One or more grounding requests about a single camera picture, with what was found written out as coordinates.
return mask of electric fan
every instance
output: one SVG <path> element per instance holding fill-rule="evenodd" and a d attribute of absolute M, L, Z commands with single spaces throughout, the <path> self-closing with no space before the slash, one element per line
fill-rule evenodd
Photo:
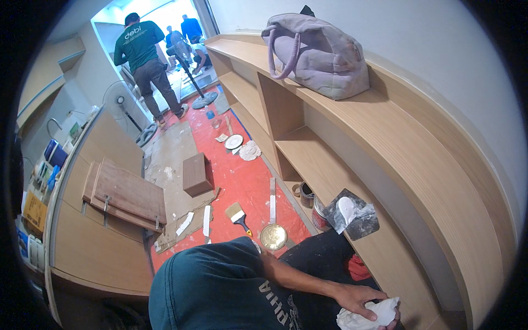
<path fill-rule="evenodd" d="M 132 118 L 130 112 L 137 106 L 136 98 L 131 92 L 133 90 L 134 86 L 132 86 L 131 83 L 125 80 L 118 80 L 108 87 L 102 101 L 105 108 L 116 120 L 123 119 L 125 116 L 130 119 L 140 132 L 136 138 L 136 143 L 140 147 L 143 147 L 154 136 L 158 129 L 158 125 L 154 122 L 147 126 L 147 128 L 141 129 L 134 118 Z"/>

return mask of dark green t-shirt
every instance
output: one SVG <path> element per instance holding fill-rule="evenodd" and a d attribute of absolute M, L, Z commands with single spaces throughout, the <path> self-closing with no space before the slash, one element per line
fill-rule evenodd
<path fill-rule="evenodd" d="M 301 329 L 292 292 L 264 276 L 247 236 L 176 253 L 150 289 L 152 329 Z"/>
<path fill-rule="evenodd" d="M 164 38 L 163 31 L 152 21 L 139 22 L 127 27 L 116 41 L 114 64 L 121 65 L 128 61 L 130 72 L 133 74 L 148 60 L 158 57 L 156 44 Z"/>

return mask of brown pants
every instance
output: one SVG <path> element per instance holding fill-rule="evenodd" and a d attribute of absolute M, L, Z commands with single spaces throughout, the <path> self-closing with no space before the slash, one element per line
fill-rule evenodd
<path fill-rule="evenodd" d="M 137 68 L 132 73 L 132 76 L 134 76 L 134 80 L 141 91 L 141 96 L 145 99 L 148 110 L 158 121 L 163 120 L 163 115 L 159 110 L 156 100 L 152 96 L 153 91 L 150 87 L 150 82 L 161 92 L 171 111 L 180 117 L 182 106 L 178 102 L 174 90 L 171 88 L 171 83 L 168 81 L 167 73 L 159 58 L 147 61 L 147 63 Z"/>

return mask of brush handle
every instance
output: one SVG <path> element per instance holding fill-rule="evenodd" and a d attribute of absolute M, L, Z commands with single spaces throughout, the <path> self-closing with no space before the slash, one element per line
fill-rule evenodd
<path fill-rule="evenodd" d="M 244 227 L 244 230 L 246 231 L 246 234 L 248 234 L 249 236 L 253 237 L 253 233 L 251 232 L 251 229 L 249 229 L 248 226 L 246 226 L 245 220 L 246 220 L 246 215 L 244 214 L 240 219 L 236 220 L 233 223 L 234 224 L 239 224 L 242 227 Z"/>

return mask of purple bag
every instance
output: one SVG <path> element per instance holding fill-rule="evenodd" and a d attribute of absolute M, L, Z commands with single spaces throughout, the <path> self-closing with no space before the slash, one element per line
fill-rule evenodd
<path fill-rule="evenodd" d="M 334 100 L 370 87 L 361 44 L 328 22 L 302 14 L 275 15 L 261 36 L 274 79 L 288 77 Z"/>

